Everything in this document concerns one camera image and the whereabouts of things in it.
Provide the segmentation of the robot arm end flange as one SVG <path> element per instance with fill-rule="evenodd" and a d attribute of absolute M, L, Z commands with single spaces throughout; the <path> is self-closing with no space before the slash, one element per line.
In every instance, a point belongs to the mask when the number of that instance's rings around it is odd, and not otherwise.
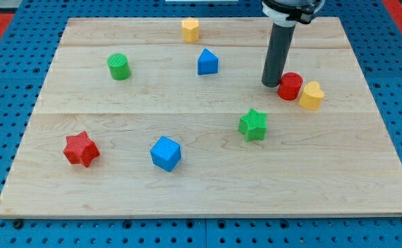
<path fill-rule="evenodd" d="M 311 23 L 324 4 L 325 0 L 262 0 L 262 12 L 274 24 L 289 28 Z"/>

